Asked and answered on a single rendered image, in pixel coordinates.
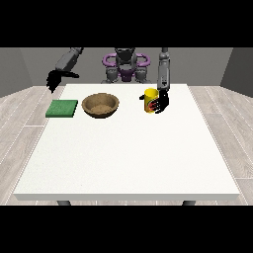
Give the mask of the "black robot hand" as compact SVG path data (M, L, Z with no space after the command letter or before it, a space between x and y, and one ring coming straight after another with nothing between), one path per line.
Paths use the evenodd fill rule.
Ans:
M57 88L62 77L78 78L79 75L74 72L51 70L46 78L46 87L51 93Z
M159 92L158 99L155 101L155 106L153 108L153 113L159 114L165 110L165 108L169 105L169 97L168 92L164 90L157 90Z

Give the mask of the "green square pad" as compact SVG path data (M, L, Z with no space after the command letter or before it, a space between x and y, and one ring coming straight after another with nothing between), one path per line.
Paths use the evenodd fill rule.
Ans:
M74 116L77 100L53 100L45 116L47 118L72 118Z

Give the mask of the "brown wooden bowl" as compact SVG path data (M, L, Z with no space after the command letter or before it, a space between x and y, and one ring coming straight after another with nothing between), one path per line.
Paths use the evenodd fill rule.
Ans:
M110 117L120 104L119 99L108 93L97 93L82 101L83 111L92 118L105 119Z

